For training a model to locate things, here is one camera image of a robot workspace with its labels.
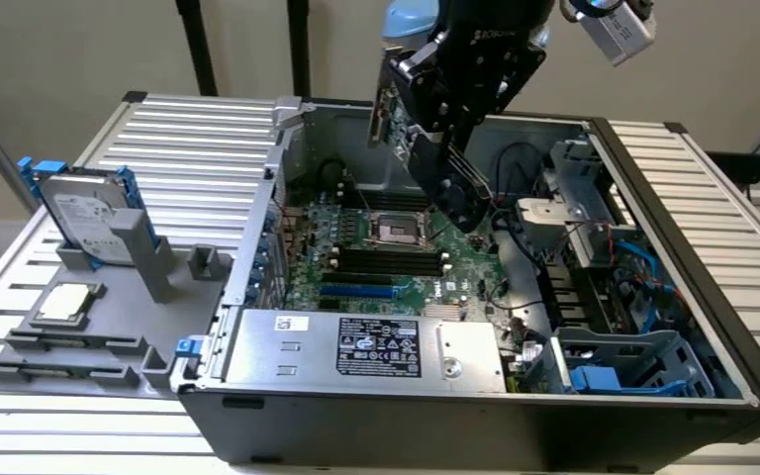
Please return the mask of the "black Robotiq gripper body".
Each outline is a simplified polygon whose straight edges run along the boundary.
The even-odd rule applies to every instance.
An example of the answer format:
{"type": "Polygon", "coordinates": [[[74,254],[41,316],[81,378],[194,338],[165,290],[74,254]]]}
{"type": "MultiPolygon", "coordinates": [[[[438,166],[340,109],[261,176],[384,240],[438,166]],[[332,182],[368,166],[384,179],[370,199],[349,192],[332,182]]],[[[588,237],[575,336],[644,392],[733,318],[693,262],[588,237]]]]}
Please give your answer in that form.
{"type": "Polygon", "coordinates": [[[430,32],[430,38],[440,41],[438,70],[444,74],[478,68],[489,74],[536,70],[547,55],[532,38],[553,6],[552,1],[441,1],[430,32]]]}

